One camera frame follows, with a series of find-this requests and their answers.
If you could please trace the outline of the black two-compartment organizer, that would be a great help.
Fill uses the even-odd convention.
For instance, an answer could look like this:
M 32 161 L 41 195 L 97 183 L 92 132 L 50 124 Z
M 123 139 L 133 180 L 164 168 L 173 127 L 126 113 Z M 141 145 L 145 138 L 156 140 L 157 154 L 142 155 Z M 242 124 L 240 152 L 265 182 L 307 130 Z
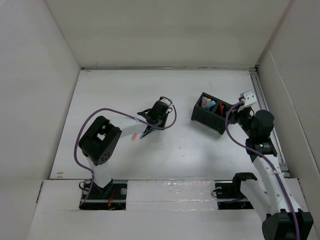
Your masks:
M 202 104 L 203 97 L 207 97 L 208 99 L 215 101 L 216 104 L 209 109 L 202 107 L 201 104 Z M 220 109 L 219 109 L 220 101 L 222 101 L 222 104 L 223 104 L 223 116 L 221 116 L 220 114 Z M 232 107 L 231 104 L 203 92 L 193 107 L 191 120 L 199 122 L 213 130 L 216 130 L 220 135 L 222 135 L 226 130 L 225 120 L 226 120 L 227 113 L 231 107 Z

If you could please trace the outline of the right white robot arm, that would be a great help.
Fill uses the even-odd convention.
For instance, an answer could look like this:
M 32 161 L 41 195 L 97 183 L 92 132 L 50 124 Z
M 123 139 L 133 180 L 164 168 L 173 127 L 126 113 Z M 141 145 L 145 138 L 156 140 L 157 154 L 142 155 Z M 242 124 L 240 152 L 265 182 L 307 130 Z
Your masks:
M 281 171 L 277 151 L 270 134 L 274 116 L 267 110 L 251 115 L 251 107 L 238 102 L 227 112 L 225 126 L 239 124 L 248 138 L 244 148 L 258 171 L 264 187 L 252 173 L 237 173 L 231 191 L 237 197 L 245 196 L 257 212 L 266 240 L 306 240 L 313 227 L 312 214 L 303 211 L 293 197 Z

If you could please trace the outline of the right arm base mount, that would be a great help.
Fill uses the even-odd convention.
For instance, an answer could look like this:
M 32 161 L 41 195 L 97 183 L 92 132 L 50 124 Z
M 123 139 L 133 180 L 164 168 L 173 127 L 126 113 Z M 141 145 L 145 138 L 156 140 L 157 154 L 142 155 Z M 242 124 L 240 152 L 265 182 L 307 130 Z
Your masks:
M 218 210 L 252 210 L 250 201 L 234 189 L 231 180 L 215 181 L 211 196 L 217 201 Z

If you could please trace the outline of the red gel pen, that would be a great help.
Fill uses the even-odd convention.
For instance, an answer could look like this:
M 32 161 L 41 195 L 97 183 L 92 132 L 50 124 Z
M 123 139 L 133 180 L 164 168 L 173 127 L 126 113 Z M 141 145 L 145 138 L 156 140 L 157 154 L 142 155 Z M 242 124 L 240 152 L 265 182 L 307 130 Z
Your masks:
M 220 115 L 223 117 L 224 116 L 224 107 L 223 107 L 222 101 L 219 102 L 219 112 L 220 112 Z

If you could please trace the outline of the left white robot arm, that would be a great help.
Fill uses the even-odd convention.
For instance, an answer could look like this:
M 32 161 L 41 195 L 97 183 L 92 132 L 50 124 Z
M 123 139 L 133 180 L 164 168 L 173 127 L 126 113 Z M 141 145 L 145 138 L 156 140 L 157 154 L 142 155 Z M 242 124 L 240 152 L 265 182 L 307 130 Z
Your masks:
M 109 173 L 108 160 L 111 158 L 120 138 L 127 136 L 136 137 L 141 135 L 144 138 L 154 130 L 165 130 L 172 125 L 166 126 L 170 112 L 176 113 L 172 100 L 161 96 L 152 108 L 131 116 L 126 113 L 102 108 L 96 110 L 88 118 L 95 114 L 109 111 L 123 118 L 109 120 L 104 116 L 98 116 L 89 126 L 85 133 L 78 134 L 76 145 L 81 149 L 82 154 L 87 158 L 92 174 L 92 187 L 95 194 L 100 198 L 107 198 L 112 191 L 113 179 Z

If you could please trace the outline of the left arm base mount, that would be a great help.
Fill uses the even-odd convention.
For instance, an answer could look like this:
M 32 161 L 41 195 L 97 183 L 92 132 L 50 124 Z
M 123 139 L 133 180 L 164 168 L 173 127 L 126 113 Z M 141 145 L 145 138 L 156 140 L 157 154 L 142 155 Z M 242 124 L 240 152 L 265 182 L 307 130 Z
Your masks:
M 120 211 L 126 209 L 127 181 L 114 181 L 111 191 L 106 196 L 103 196 L 95 187 L 92 187 L 89 192 L 89 182 L 81 181 L 78 186 L 81 189 L 80 210 Z

